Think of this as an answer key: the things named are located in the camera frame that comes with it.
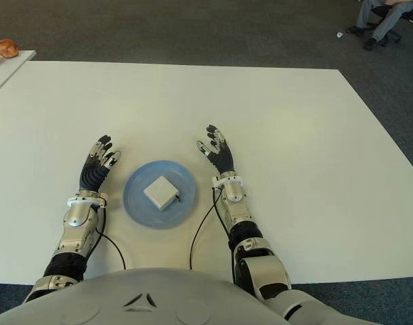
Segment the black cable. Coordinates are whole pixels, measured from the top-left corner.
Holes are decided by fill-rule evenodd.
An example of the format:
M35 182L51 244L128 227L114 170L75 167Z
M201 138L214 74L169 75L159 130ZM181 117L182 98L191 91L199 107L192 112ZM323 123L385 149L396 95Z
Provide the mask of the black cable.
M92 253L94 252L95 248L97 247L98 243L101 240L101 237L103 236L104 233L104 228L106 227L106 206L107 206L107 201L105 198L102 198L104 200L104 208L103 208L103 226L101 227L101 233L100 236L98 237L97 241L95 242L95 244L93 245L91 251L86 255L85 259L86 262L88 261L88 259L90 258L90 256L92 255Z
M198 229L196 230L196 233L194 234L193 237L193 241L192 241L192 246L190 247L190 257L189 257L189 264L190 264L190 269L193 269L192 267L192 256L193 256L193 246L194 246L194 242L196 241L196 237L198 236L198 233L200 231L200 228L202 227L202 225L204 224L205 219L208 217L209 213L211 212L211 210L213 210L213 207L215 206L215 203L217 203L217 201L220 199L221 193L222 193L222 189L220 189L220 193L219 196L217 197L217 199L214 201L214 189L213 189L213 205L211 205L211 208L209 208L208 212L206 213L206 215L204 216L204 219L202 219L202 222L200 223Z
M227 239L230 240L229 232L227 232L227 229L226 229L226 227L225 227L225 224L224 224L222 218L220 217L219 210L217 209L217 205L216 205L216 202L217 202L217 201L214 201L214 192L213 192L213 202L214 202L215 212L216 212L216 214L217 214L217 216L218 216L218 218L219 218L219 220L220 220L221 225L223 226L223 229L224 229L225 232L226 232ZM231 251L231 267L232 267L232 281L234 281L234 283L235 283L235 261L234 261L234 252L232 252L232 251Z
M223 220L221 219L219 210L217 209L217 205L216 205L217 201L214 201L214 199L215 199L215 195L214 195L214 194L215 194L215 192L214 192L214 189L213 189L213 204L214 204L215 212L216 212L216 214L217 214L217 216L218 216L218 218L219 218L219 220L220 220L221 225L223 226L223 229L225 230L227 239L230 239L229 232L227 232L225 223L224 223Z
M235 261L234 261L234 252L231 251L231 266L232 266L232 281L234 281L234 284L236 283L235 281Z
M124 265L124 269L127 269L127 268L125 267L125 260L124 260L123 254L121 253L121 250L119 249L118 245L116 245L116 244L114 243L114 241L111 240L108 236L106 236L105 234L99 232L97 228L96 228L95 230L97 231L97 233L99 233L101 236L103 236L105 239L107 239L109 242L111 242L111 243L113 244L113 246L117 249L117 251L118 251L118 253L119 253L119 256L121 256L121 259L122 259L123 265Z

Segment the gray carpet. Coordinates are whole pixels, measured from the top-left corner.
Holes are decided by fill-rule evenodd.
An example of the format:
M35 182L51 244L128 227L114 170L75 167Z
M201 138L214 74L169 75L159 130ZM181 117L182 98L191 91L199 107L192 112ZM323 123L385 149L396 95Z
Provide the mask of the gray carpet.
M367 52L369 35L336 38L358 7L354 0L0 0L0 39L36 49L35 60L339 69L413 165L413 25L398 23L400 44ZM413 324L413 278L296 287L356 317ZM0 312L28 290L0 284Z

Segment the small white box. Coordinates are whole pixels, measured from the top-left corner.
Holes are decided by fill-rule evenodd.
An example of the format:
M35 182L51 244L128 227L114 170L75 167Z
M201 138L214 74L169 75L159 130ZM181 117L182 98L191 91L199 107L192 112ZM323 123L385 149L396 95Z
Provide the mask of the small white box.
M160 176L144 190L145 195L152 203L163 211L179 195L179 190L164 176Z

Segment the hand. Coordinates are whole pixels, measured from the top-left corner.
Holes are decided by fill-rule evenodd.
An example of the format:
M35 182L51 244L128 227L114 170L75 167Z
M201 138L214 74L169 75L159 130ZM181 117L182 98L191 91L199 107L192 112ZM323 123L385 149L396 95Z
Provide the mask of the hand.
M121 157L121 151L105 155L111 146L110 137L107 135L103 135L92 146L80 174L80 190L98 192L107 174Z
M227 146L224 136L214 125L207 127L206 131L208 132L207 135L212 139L211 144L217 149L218 153L210 150L201 141L196 142L198 149L216 166L220 174L227 171L235 171L232 153Z
M395 5L396 3L401 2L400 0L385 0L386 5Z

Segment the office chair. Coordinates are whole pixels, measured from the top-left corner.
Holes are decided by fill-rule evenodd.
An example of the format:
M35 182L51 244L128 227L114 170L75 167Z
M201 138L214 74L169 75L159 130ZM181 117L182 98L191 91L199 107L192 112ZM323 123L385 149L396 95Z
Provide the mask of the office chair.
M381 7L372 8L372 12L374 14L376 14L377 16L381 17L381 19L378 22L378 24L374 24L373 22L369 22L368 26L370 26L370 27L364 28L364 31L375 30L375 28L386 18L387 14L389 13L389 10L391 8L392 8L391 5L383 5ZM413 21L413 10L410 11L410 12L404 12L401 16L401 19L406 19L406 20ZM391 34L392 36L394 36L396 38L395 43L399 43L402 39L401 35L399 35L393 29L391 29L384 36L384 39L381 42L381 46L386 46L387 45L387 42L389 41L389 36L388 36L389 34Z

